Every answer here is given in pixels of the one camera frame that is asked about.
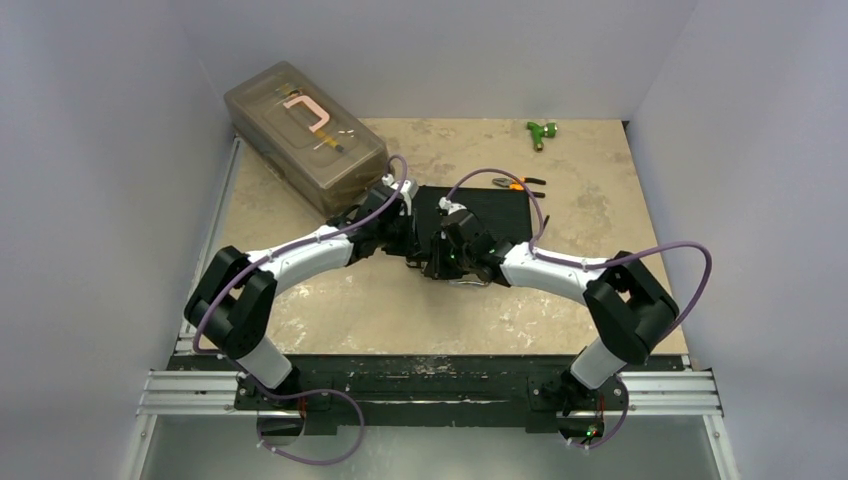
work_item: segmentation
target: orange-handled pliers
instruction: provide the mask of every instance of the orange-handled pliers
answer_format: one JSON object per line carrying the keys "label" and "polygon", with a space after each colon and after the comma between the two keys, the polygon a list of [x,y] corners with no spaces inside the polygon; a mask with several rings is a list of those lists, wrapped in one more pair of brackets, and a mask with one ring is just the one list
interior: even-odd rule
{"label": "orange-handled pliers", "polygon": [[[521,178],[521,181],[524,182],[524,183],[532,183],[532,184],[535,184],[535,185],[547,185],[548,184],[548,182],[542,180],[541,178],[533,178],[533,177],[520,177],[520,178]],[[524,190],[524,188],[521,185],[519,185],[518,182],[514,181],[511,178],[498,177],[498,178],[492,180],[492,183],[494,183],[495,185],[497,185],[501,188],[508,188],[510,190]],[[533,196],[536,197],[536,198],[545,198],[545,192],[530,192],[530,193],[532,193]]]}

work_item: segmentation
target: white wall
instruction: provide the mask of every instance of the white wall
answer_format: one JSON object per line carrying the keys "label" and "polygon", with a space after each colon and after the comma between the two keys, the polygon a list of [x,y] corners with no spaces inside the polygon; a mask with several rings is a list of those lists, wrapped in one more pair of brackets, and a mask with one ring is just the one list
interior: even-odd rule
{"label": "white wall", "polygon": [[174,0],[220,95],[288,60],[368,117],[630,118],[696,0]]}
{"label": "white wall", "polygon": [[167,1],[0,6],[0,465],[114,479],[228,126]]}
{"label": "white wall", "polygon": [[[629,127],[663,241],[715,276],[684,325],[743,478],[848,469],[848,4],[701,0]],[[688,296],[696,254],[667,258]]]}

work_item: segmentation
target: green spray nozzle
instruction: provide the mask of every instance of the green spray nozzle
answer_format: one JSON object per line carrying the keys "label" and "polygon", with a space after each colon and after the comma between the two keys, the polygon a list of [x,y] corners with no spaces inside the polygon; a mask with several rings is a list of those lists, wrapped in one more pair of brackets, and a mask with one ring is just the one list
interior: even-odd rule
{"label": "green spray nozzle", "polygon": [[530,136],[533,137],[533,148],[537,152],[541,152],[545,148],[542,137],[554,138],[556,136],[556,123],[550,122],[539,125],[536,122],[527,122],[527,130],[530,130]]}

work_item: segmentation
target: plastic storage box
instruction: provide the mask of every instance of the plastic storage box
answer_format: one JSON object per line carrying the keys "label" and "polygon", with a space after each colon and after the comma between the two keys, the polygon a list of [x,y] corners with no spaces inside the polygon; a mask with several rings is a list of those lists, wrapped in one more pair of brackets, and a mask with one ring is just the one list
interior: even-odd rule
{"label": "plastic storage box", "polygon": [[288,62],[224,95],[236,130],[325,216],[383,174],[386,144]]}

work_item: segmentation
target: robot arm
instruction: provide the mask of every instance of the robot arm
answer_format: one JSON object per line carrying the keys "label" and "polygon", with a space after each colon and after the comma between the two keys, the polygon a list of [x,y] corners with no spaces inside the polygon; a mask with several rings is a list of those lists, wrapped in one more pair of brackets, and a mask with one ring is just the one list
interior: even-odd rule
{"label": "robot arm", "polygon": [[[376,219],[348,234],[337,234],[341,228],[357,223],[376,211],[399,190],[399,195]],[[203,334],[231,360],[238,362],[263,385],[281,393],[291,393],[296,385],[284,385],[293,372],[291,362],[265,335],[274,298],[289,288],[319,273],[342,268],[369,257],[379,247],[406,245],[411,238],[414,218],[412,197],[417,191],[414,180],[402,185],[391,175],[369,190],[353,219],[347,214],[331,220],[300,239],[267,250],[241,252],[234,247],[218,251],[201,277],[184,310],[185,318],[198,327],[213,300],[240,272],[257,261],[267,261],[255,268],[235,288],[238,297],[227,294],[212,312]],[[304,240],[315,240],[305,243]],[[286,245],[305,243],[275,256]]]}
{"label": "robot arm", "polygon": [[[644,364],[671,327],[679,310],[671,296],[639,260],[605,270],[587,270],[542,260],[527,243],[495,241],[485,225],[460,204],[442,199],[445,213],[433,251],[440,258],[425,268],[433,278],[474,273],[484,282],[529,287],[585,305],[599,338],[584,349],[563,375],[571,393],[600,387],[626,364]],[[572,264],[607,259],[580,258],[537,249],[543,257]],[[629,255],[620,252],[616,258]]]}

